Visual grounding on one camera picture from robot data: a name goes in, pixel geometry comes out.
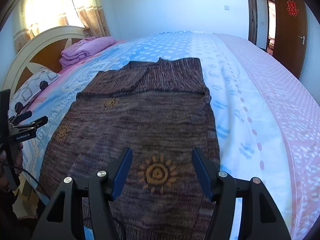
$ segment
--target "headboard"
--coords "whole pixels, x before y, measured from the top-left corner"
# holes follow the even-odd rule
[[[18,52],[7,72],[2,90],[10,88],[12,98],[41,66],[60,72],[61,51],[84,39],[83,30],[84,28],[77,26],[59,26],[34,37]]]

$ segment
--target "blue patterned bed sheet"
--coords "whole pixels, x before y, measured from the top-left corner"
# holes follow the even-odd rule
[[[35,139],[24,143],[24,168],[39,179],[44,153],[53,133],[76,100],[77,93],[98,71],[117,70],[131,60],[156,62],[159,57],[168,60],[200,58],[204,81],[212,97],[211,107],[220,146],[220,169],[235,178],[261,178],[290,230],[291,184],[280,130],[239,61],[213,33],[183,31],[152,34],[106,49],[93,61],[81,65],[65,83],[51,91],[28,120],[30,122],[43,115],[49,119],[48,124],[38,130]],[[244,106],[244,98],[250,107]],[[36,188],[33,180],[28,178],[28,181]],[[240,217],[241,200],[237,199],[230,239],[237,239]]]

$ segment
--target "metal screw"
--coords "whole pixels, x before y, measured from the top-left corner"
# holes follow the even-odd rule
[[[261,182],[261,180],[260,180],[259,178],[257,178],[257,177],[254,177],[254,178],[252,179],[252,181],[253,181],[255,184],[259,184],[259,183]]]
[[[228,173],[226,173],[225,171],[219,171],[218,175],[219,175],[220,177],[225,178],[226,176],[228,176]]]
[[[99,171],[97,173],[98,177],[104,177],[107,173],[105,171]]]
[[[64,183],[70,183],[71,181],[72,181],[71,177],[65,177],[63,180]]]

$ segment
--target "window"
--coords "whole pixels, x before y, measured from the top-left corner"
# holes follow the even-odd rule
[[[63,5],[67,14],[67,19],[69,25],[84,27],[80,21],[78,14],[76,12],[75,6],[72,0],[63,0]]]

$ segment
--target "door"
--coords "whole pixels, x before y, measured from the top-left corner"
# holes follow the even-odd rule
[[[258,9],[257,0],[250,0],[251,8],[251,22],[249,26],[249,41],[254,45],[257,45],[257,34],[258,34]]]
[[[273,57],[300,77],[307,45],[307,14],[303,0],[275,0],[276,38]]]

